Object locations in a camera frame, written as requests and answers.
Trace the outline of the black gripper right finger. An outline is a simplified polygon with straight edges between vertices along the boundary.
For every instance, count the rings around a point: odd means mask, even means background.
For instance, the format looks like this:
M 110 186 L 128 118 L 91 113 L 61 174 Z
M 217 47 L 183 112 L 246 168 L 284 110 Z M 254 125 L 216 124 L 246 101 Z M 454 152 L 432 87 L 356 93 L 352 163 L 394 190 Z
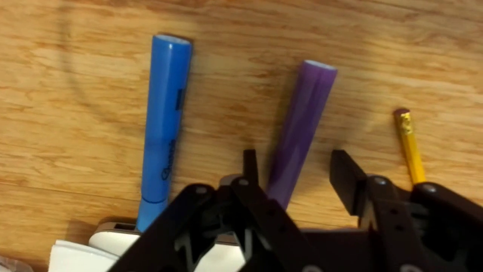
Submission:
M 483 272 L 483 207 L 474 201 L 433 181 L 403 190 L 344 149 L 331 154 L 329 181 L 384 272 Z

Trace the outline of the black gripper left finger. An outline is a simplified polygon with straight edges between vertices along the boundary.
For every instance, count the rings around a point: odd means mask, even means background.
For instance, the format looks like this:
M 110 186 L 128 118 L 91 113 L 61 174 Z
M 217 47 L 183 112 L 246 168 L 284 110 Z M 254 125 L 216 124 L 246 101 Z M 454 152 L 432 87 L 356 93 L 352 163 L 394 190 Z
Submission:
M 242 242 L 246 264 L 242 272 L 323 272 L 314 246 L 293 219 L 258 184 L 257 151 L 243 151 L 242 175 L 230 184 L 243 220 Z

